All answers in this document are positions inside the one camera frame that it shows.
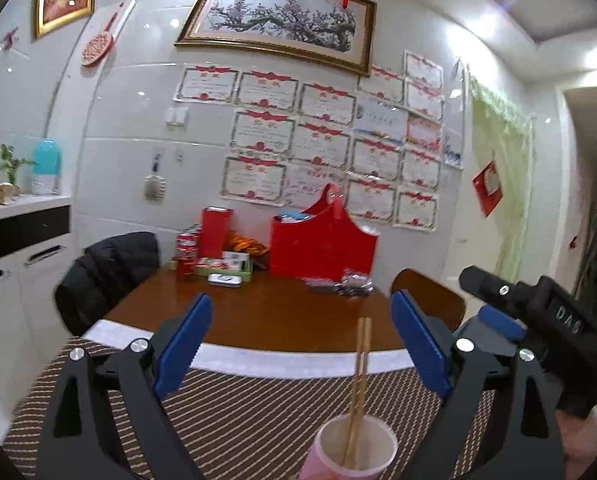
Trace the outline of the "right hand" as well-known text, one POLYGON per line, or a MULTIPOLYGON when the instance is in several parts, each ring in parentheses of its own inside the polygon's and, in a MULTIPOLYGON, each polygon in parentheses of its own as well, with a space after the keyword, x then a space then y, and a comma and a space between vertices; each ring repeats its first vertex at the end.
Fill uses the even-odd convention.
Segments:
POLYGON ((565 456, 565 478, 579 479, 597 457, 597 406, 585 419, 556 410, 565 456))

